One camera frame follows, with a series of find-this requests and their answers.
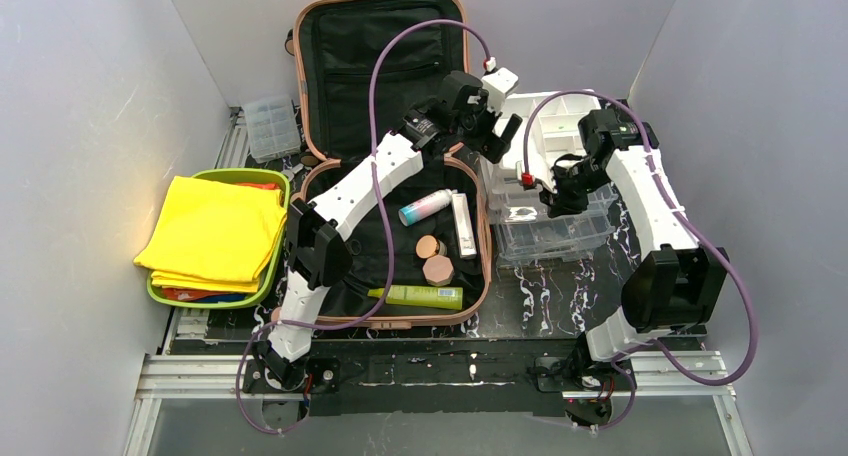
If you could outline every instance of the yellow cloth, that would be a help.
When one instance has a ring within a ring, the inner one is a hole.
[[[134,262],[154,286],[256,292],[286,219],[280,190],[177,176]]]

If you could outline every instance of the gray wall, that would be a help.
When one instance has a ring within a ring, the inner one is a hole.
[[[678,0],[631,94],[687,212],[754,293],[762,342],[736,387],[758,454],[848,444],[846,1]],[[709,330],[737,364],[735,289]]]
[[[123,450],[167,311],[131,261],[227,108],[170,0],[0,0],[0,447]]]
[[[297,96],[283,47],[317,0],[173,0],[230,105]],[[460,0],[520,91],[592,87],[624,97],[674,0]],[[473,64],[482,56],[474,48]]]

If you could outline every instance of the open suitcase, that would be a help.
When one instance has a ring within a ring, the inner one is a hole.
[[[293,37],[300,84],[306,142],[323,160],[306,177],[294,197],[307,201],[330,189],[370,151],[368,83],[380,52],[394,36],[415,23],[431,19],[464,21],[457,0],[325,0],[304,9]],[[456,27],[432,26],[410,34],[389,53],[376,88],[377,134],[396,127],[409,107],[436,94],[452,70],[468,70],[467,35]],[[468,198],[478,255],[459,258],[450,207],[404,226],[398,210],[439,189],[456,189]],[[384,305],[363,326],[408,329],[412,326],[451,325],[477,311],[491,281],[492,243],[484,191],[474,171],[445,155],[399,185],[384,198],[395,244],[393,284],[428,286],[424,261],[415,245],[432,234],[447,246],[455,275],[449,286],[463,288],[461,310]],[[377,299],[370,289],[385,285],[388,260],[382,222],[372,209],[348,239],[353,268],[334,285],[321,308],[319,321],[342,323],[365,314]]]

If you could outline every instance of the spray can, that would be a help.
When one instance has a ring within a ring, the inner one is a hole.
[[[417,223],[422,219],[436,213],[444,208],[447,208],[451,202],[451,195],[455,193],[455,189],[440,189],[433,194],[424,196],[414,203],[404,206],[398,210],[400,222],[404,226]]]

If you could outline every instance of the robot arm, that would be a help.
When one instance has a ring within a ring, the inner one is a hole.
[[[345,241],[377,204],[371,169],[383,195],[418,173],[424,165],[457,142],[498,162],[521,118],[512,115],[501,135],[494,133],[506,97],[518,78],[501,68],[483,76],[454,71],[445,77],[438,94],[411,108],[397,132],[387,133],[376,158],[365,158],[329,191],[305,201],[292,201],[286,228],[288,285],[280,319],[313,325],[324,298],[350,271],[353,259]],[[283,324],[268,336],[272,349],[291,363],[307,352],[313,328]]]
[[[649,340],[705,323],[712,315],[726,271],[683,228],[663,200],[646,161],[638,129],[612,109],[592,111],[579,123],[587,156],[570,167],[552,168],[555,191],[540,199],[551,217],[579,214],[587,195],[609,183],[621,193],[639,238],[642,261],[622,289],[621,307],[578,340],[572,370],[581,373],[621,358]],[[656,172],[674,203],[662,171],[659,143],[649,125]]]

